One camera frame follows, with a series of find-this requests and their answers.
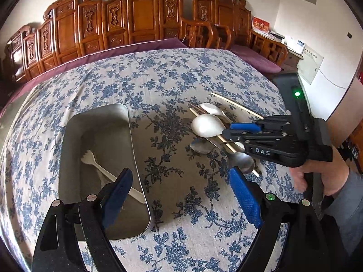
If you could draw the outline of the grey sleeve right forearm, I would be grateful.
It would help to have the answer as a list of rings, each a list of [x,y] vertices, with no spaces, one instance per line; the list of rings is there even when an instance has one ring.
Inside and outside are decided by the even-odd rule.
[[[326,214],[334,217],[349,256],[362,239],[362,176],[350,171],[348,179]]]

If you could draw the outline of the person's right hand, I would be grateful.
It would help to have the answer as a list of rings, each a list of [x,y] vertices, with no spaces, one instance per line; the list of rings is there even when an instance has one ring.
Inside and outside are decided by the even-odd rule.
[[[338,193],[349,176],[349,166],[345,163],[336,147],[332,146],[333,159],[331,162],[307,160],[302,166],[289,168],[294,180],[294,187],[299,192],[304,192],[308,183],[304,178],[305,173],[316,172],[321,174],[324,195],[331,196]]]

